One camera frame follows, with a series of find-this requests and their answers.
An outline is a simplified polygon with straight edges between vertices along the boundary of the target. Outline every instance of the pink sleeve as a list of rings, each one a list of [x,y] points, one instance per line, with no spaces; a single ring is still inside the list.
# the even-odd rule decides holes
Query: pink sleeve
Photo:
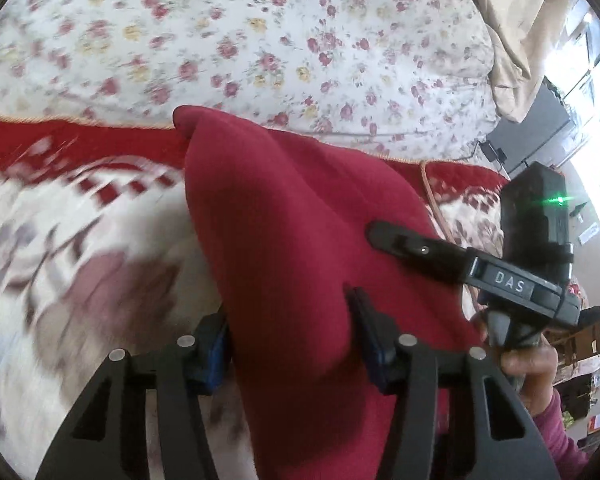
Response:
[[[580,451],[576,443],[564,431],[560,394],[554,390],[554,397],[544,412],[534,417],[542,439],[549,449],[562,480],[573,480],[589,461],[586,453]]]

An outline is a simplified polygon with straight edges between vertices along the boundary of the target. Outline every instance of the red cloth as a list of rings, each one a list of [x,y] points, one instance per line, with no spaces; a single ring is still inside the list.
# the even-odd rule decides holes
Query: red cloth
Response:
[[[384,219],[435,237],[419,171],[181,107],[186,193],[227,310],[263,480],[374,478],[394,408],[368,382],[343,286],[440,349],[480,344],[459,287],[369,246]]]

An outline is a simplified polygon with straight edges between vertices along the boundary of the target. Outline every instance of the bed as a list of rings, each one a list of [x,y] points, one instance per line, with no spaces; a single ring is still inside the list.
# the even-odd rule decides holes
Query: bed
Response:
[[[9,0],[0,117],[167,126],[180,104],[406,159],[497,124],[471,0]]]
[[[35,476],[110,349],[146,351],[218,307],[184,201],[177,105],[377,156],[467,158],[498,121],[492,66],[472,0],[9,0],[0,452],[17,474]],[[454,240],[499,254],[497,186],[429,177]],[[203,409],[220,478],[256,478],[235,385]]]

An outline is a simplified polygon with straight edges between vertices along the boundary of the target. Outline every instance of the floral bedspread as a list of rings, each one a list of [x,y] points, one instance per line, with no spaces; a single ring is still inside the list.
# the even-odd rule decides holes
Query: floral bedspread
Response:
[[[496,125],[471,0],[9,0],[0,116],[166,125],[181,104],[401,158]]]

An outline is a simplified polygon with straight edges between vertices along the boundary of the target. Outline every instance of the person's hand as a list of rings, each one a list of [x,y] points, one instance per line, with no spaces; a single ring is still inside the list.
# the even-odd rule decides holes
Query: person's hand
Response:
[[[480,315],[474,316],[472,324],[478,329],[482,340],[487,338],[487,325]],[[546,338],[531,348],[505,352],[500,356],[500,368],[507,375],[525,376],[520,390],[520,400],[531,416],[540,415],[554,396],[554,378],[558,370],[558,352]]]

